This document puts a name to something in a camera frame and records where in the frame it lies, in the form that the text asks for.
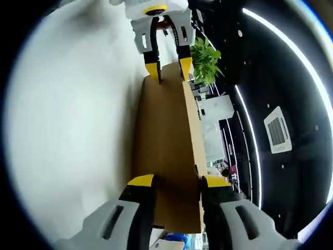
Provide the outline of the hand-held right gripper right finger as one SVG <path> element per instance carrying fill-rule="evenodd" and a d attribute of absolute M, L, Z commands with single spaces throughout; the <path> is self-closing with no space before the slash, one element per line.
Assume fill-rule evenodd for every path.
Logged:
<path fill-rule="evenodd" d="M 242 199 L 225 179 L 202 176 L 203 222 L 209 249 L 298 249 L 298 240 L 277 232 L 274 220 Z"/>

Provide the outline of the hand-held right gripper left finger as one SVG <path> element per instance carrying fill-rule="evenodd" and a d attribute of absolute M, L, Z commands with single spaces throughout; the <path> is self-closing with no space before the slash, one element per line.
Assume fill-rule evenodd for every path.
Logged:
<path fill-rule="evenodd" d="M 82 229 L 54 249 L 149 249 L 156 205 L 156 179 L 147 174 L 132 179 L 118 199 L 101 205 L 83 220 Z"/>

